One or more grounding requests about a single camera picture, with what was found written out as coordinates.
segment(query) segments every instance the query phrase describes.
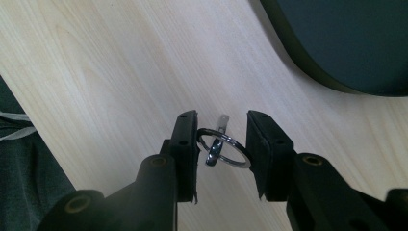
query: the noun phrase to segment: metal ring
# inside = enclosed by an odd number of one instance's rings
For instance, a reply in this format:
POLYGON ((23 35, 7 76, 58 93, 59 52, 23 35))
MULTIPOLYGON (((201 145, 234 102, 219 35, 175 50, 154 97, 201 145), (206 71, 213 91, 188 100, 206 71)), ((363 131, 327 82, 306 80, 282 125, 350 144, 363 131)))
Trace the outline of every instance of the metal ring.
POLYGON ((225 134, 222 134, 218 131, 212 130, 212 129, 208 129, 208 128, 200 128, 197 130, 197 141, 204 147, 204 149, 206 149, 207 151, 210 151, 210 147, 207 146, 207 144, 204 142, 204 140, 202 139, 202 136, 211 136, 214 137, 216 139, 219 139, 221 141, 224 141, 226 143, 228 143, 229 145, 231 145, 232 147, 234 147, 238 152, 240 152, 243 156, 243 158, 245 159, 245 162, 238 162, 238 161, 234 161, 231 160, 229 158, 226 158, 222 155, 219 155, 219 159, 223 162, 225 162, 226 164, 233 166, 233 167, 239 167, 239 168, 249 168, 251 166, 251 163, 248 159, 248 152, 246 151, 246 149, 237 141, 235 141, 234 139, 228 137, 225 134))
MULTIPOLYGON (((225 131, 227 130, 228 120, 229 120, 228 115, 221 115, 217 123, 216 131, 219 131, 220 133, 225 134, 225 131)), ((208 150, 207 160, 205 161, 205 164, 208 167, 214 167, 216 165, 217 160, 219 158, 219 154, 221 153, 221 150, 222 150, 222 145, 223 145, 223 141, 219 139, 213 140, 213 145, 208 150)))

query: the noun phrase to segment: gray fabric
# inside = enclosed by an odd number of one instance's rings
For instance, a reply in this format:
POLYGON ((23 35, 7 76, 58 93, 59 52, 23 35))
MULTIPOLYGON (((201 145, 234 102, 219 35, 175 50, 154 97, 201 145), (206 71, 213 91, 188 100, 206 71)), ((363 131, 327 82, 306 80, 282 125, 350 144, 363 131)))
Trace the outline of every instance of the gray fabric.
POLYGON ((0 230, 36 230, 74 188, 1 77, 0 112, 0 230))

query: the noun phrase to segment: wooden table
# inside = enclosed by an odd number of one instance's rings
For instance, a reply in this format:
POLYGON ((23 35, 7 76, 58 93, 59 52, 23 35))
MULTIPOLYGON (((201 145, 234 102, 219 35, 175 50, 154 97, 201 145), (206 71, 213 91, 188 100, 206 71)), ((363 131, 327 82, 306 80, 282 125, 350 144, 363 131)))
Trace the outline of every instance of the wooden table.
MULTIPOLYGON (((134 181, 193 109, 199 127, 228 114, 227 133, 243 143, 246 112, 267 113, 297 152, 324 156, 380 199, 408 186, 408 98, 316 83, 258 1, 6 0, 0 20, 0 74, 78 190, 108 195, 134 181)), ((260 201, 249 170, 205 158, 199 203, 179 205, 179 230, 290 229, 285 203, 260 201)))

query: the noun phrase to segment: robotic arm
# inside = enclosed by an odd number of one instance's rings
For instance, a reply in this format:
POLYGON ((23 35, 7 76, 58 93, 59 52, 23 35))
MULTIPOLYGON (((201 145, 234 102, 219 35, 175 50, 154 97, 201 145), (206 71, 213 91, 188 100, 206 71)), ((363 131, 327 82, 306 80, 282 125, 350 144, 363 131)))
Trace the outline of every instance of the robotic arm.
MULTIPOLYGON (((177 230, 177 203, 197 202, 196 173, 202 135, 197 112, 177 117, 170 140, 140 165, 134 183, 104 198, 77 191, 62 198, 38 230, 177 230)), ((249 111, 246 146, 229 141, 250 163, 259 197, 287 201, 293 230, 406 230, 408 190, 390 190, 385 202, 351 189, 323 157, 296 154, 269 116, 249 111)))

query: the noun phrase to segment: key ring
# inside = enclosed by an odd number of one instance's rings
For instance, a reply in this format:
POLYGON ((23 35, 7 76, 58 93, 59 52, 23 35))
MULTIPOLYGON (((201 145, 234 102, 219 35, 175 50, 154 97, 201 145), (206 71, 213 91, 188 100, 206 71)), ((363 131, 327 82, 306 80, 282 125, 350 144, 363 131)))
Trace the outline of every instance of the key ring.
POLYGON ((243 158, 245 159, 245 162, 238 162, 238 161, 234 161, 231 160, 227 157, 224 157, 222 155, 219 155, 219 159, 223 162, 225 162, 226 164, 233 166, 233 167, 239 167, 239 168, 249 168, 251 166, 251 163, 248 159, 248 154, 246 149, 237 141, 235 141, 234 139, 228 137, 225 134, 222 134, 219 131, 215 131, 213 129, 208 129, 208 128, 200 128, 197 130, 197 141, 204 147, 204 149, 206 149, 207 151, 210 151, 211 148, 204 142, 204 140, 202 139, 202 136, 211 136, 214 137, 220 141, 226 142, 227 144, 231 145, 232 147, 234 147, 238 152, 240 152, 243 156, 243 158))
MULTIPOLYGON (((219 131, 222 134, 225 134, 227 130, 229 116, 228 115, 221 115, 218 120, 216 131, 219 131)), ((213 140, 213 145, 208 150, 207 160, 205 164, 209 167, 214 167, 218 161, 219 154, 222 150, 222 145, 224 144, 223 141, 219 139, 213 140)))

